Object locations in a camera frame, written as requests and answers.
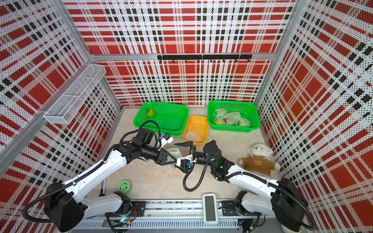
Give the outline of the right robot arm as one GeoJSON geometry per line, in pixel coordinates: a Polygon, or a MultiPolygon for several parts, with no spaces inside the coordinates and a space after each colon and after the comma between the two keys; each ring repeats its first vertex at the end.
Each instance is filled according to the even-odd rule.
{"type": "Polygon", "coordinates": [[[197,152],[192,141],[179,143],[189,148],[189,155],[178,158],[176,167],[188,177],[195,165],[202,165],[203,173],[210,168],[215,180],[238,185],[244,190],[235,199],[239,214],[257,212],[275,216],[284,229],[298,232],[301,227],[310,231],[317,229],[316,221],[308,210],[308,202],[297,187],[286,178],[264,178],[241,168],[222,156],[216,141],[204,145],[197,152]]]}

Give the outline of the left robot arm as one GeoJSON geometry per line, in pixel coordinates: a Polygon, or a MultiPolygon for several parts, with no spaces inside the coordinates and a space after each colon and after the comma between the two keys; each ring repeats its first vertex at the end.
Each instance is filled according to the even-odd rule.
{"type": "Polygon", "coordinates": [[[31,201],[22,210],[24,219],[36,223],[53,223],[60,232],[68,232],[82,220],[102,214],[113,213],[130,205],[130,199],[120,191],[97,199],[87,199],[87,194],[117,170],[129,165],[133,160],[153,160],[164,166],[176,162],[174,156],[163,147],[173,141],[168,133],[163,133],[155,121],[151,121],[157,133],[145,128],[144,122],[136,130],[130,141],[121,138],[112,145],[104,158],[76,177],[63,183],[48,186],[45,195],[31,201]]]}

